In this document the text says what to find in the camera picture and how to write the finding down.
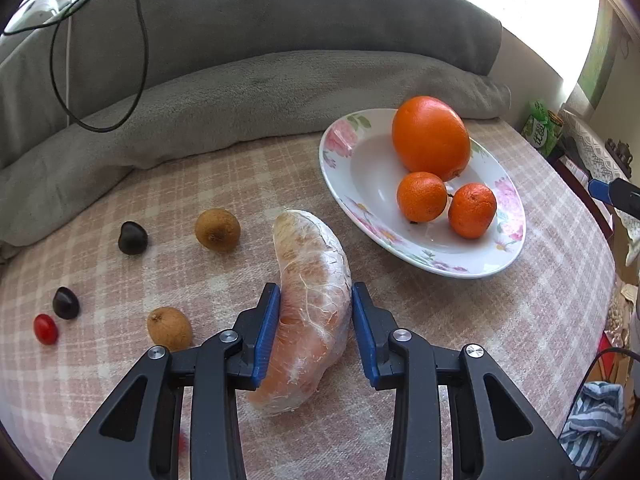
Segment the brown longan fruit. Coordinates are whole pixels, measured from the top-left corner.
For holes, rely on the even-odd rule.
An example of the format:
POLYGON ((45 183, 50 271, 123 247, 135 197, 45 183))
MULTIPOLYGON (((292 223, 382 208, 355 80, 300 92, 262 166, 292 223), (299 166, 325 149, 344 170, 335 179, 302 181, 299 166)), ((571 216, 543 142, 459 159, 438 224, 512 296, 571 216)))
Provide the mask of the brown longan fruit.
POLYGON ((193 332, 189 319, 178 309, 160 307, 149 313, 146 327, 154 344, 171 352, 192 346, 193 332))
POLYGON ((239 221, 228 210, 213 208, 196 219, 194 233, 198 241, 214 252, 231 252, 241 236, 239 221))

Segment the peeled pomelo segment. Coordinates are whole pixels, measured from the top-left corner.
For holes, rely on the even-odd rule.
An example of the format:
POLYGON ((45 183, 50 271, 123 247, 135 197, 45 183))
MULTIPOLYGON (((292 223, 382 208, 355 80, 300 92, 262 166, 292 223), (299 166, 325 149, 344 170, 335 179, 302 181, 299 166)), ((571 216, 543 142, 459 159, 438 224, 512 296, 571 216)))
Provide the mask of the peeled pomelo segment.
POLYGON ((274 220, 280 314, 266 377, 248 400, 267 414, 292 412, 342 356, 352 318, 352 276, 333 231, 308 211, 274 220))

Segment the mandarin orange with stem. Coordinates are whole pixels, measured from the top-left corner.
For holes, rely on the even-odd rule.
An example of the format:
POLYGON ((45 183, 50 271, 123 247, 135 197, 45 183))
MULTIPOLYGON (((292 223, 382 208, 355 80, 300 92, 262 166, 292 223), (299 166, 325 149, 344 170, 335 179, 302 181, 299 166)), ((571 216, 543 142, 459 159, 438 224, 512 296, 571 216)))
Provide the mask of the mandarin orange with stem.
POLYGON ((496 211, 497 200, 491 189, 481 183, 468 183, 452 196, 449 225, 466 240, 477 240, 489 228, 496 211))

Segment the small mandarin orange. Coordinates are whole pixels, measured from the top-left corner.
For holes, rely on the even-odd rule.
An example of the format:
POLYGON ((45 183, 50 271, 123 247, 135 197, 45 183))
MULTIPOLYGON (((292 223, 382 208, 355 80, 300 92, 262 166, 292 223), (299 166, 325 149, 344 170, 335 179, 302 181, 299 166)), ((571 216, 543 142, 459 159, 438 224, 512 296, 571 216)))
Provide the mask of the small mandarin orange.
POLYGON ((445 210, 448 194, 445 183, 430 172, 410 172, 399 183, 397 203, 410 222, 431 222, 445 210))

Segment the large orange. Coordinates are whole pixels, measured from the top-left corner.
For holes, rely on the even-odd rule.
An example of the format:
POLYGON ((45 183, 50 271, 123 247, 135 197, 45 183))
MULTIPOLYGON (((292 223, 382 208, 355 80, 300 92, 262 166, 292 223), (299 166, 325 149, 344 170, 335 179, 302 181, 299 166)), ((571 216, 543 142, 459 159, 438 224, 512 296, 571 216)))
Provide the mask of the large orange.
POLYGON ((471 157, 471 140, 458 114, 432 96, 403 102, 392 121, 394 149, 410 172, 426 171, 447 182, 471 157))

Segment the green snack packet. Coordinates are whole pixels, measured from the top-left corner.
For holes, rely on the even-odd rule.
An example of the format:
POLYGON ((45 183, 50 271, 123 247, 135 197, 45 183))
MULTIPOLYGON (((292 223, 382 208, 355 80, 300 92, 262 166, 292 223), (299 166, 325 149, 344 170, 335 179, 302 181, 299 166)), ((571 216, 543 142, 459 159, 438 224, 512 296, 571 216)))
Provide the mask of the green snack packet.
POLYGON ((563 119, 541 101, 529 103, 529 115, 521 131, 522 137, 541 156, 549 157, 560 140, 563 119))

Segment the pink plaid tablecloth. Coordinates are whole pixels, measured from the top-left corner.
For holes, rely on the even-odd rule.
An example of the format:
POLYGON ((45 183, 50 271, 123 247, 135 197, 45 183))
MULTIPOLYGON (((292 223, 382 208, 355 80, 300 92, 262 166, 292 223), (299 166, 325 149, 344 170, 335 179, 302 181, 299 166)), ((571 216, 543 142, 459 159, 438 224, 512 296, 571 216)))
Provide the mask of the pink plaid tablecloth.
POLYGON ((26 460, 50 477, 78 432, 150 346, 148 314, 190 318, 203 341, 254 307, 279 277, 271 229, 282 210, 310 211, 340 239, 352 277, 401 326, 436 346, 483 346, 553 430, 563 425, 603 330, 615 287, 610 248, 590 212, 508 124, 470 122, 471 136, 506 168, 526 215, 523 249, 506 270, 456 280, 410 266, 360 231, 319 169, 318 136, 288 136, 136 172, 73 221, 22 250, 1 271, 1 419, 26 460), (194 226, 230 211, 241 236, 214 252, 194 226), (125 221, 149 235, 141 255, 117 246, 125 221), (65 286, 80 303, 55 315, 65 286), (58 341, 40 344, 47 314, 58 341))

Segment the floral white plate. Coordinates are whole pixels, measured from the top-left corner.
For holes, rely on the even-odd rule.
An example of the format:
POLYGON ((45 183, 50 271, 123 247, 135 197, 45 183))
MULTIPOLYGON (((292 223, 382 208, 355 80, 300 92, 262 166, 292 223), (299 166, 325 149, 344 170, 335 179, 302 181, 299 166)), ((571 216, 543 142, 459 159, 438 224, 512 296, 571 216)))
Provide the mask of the floral white plate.
POLYGON ((393 108, 370 108, 338 118, 319 144, 323 179, 348 218, 376 244, 405 262, 448 278, 484 278, 510 266, 526 237, 520 194, 503 166, 471 140, 471 158, 460 177, 446 183, 450 195, 468 183, 494 193, 497 212, 485 234, 466 240, 443 212, 413 224, 401 213, 397 188, 407 174, 393 147, 393 108))

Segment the striped cloth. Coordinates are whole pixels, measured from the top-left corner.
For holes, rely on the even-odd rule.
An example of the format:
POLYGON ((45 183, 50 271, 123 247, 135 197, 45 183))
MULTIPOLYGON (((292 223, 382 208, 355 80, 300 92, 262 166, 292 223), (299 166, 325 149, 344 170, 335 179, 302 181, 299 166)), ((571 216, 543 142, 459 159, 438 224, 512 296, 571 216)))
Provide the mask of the striped cloth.
POLYGON ((616 442, 624 433, 624 388, 610 382, 586 382, 559 436, 559 442, 585 479, 593 473, 603 442, 616 442))

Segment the grey folded blanket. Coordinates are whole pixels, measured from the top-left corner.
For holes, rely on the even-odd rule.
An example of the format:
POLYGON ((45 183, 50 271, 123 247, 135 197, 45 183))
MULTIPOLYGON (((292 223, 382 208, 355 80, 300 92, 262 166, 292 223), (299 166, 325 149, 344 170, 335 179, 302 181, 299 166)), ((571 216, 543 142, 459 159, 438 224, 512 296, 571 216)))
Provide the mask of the grey folded blanket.
POLYGON ((499 117, 501 34, 466 0, 91 0, 2 62, 2 258, 132 170, 421 94, 499 117))

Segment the white power strip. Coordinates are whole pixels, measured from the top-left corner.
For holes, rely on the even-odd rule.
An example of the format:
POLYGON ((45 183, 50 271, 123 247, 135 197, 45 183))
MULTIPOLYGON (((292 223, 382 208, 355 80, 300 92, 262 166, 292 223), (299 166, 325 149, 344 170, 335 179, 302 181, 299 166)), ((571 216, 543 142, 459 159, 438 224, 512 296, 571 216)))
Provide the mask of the white power strip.
POLYGON ((60 12, 60 0, 29 0, 19 11, 17 18, 11 18, 4 29, 6 32, 42 25, 60 12))

